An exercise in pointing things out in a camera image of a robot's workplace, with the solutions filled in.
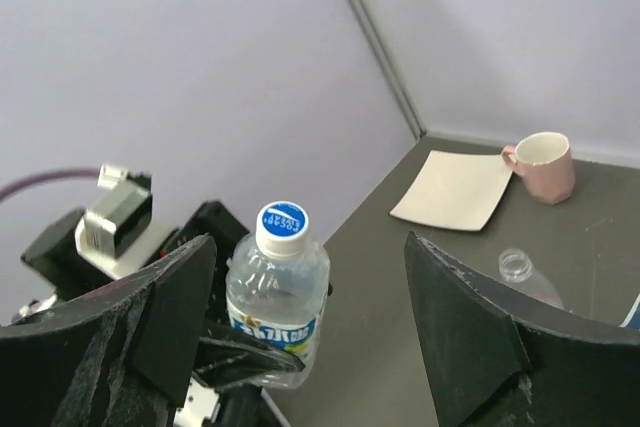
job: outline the clear plastic bottle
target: clear plastic bottle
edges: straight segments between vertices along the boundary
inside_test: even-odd
[[[260,211],[255,234],[240,241],[229,261],[231,325],[295,353],[306,367],[297,374],[269,374],[255,379],[255,384],[295,389],[309,376],[329,270],[329,256],[309,237],[309,217],[302,207],[283,201]]]
[[[529,256],[519,249],[507,249],[498,257],[500,277],[504,284],[545,302],[564,309],[562,299],[553,284],[533,266]]]

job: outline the table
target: table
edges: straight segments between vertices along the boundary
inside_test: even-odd
[[[494,278],[500,252],[521,248],[577,315],[619,324],[638,295],[640,170],[577,162],[575,193],[557,206],[514,176],[484,230],[462,233],[388,215],[432,149],[498,153],[424,137],[328,241],[335,291],[316,365],[299,390],[273,393],[293,427],[437,427],[404,268],[410,231]]]

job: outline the blue and white bottle cap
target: blue and white bottle cap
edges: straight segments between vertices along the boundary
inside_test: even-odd
[[[256,221],[256,244],[274,260],[289,260],[307,246],[309,216],[298,204],[287,201],[265,205]]]

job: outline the empty clear bottle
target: empty clear bottle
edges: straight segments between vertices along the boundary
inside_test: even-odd
[[[564,309],[553,284],[533,266],[527,254],[519,249],[507,249],[498,257],[502,282],[558,309]]]
[[[294,389],[309,376],[329,287],[329,256],[309,237],[307,213],[274,202],[258,214],[255,234],[240,241],[229,262],[231,325],[297,355],[299,374],[269,374],[255,384]]]

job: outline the pink mug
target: pink mug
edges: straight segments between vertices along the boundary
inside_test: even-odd
[[[518,176],[531,196],[545,204],[571,197],[576,174],[569,139],[557,132],[539,132],[518,145],[502,149],[502,159]]]

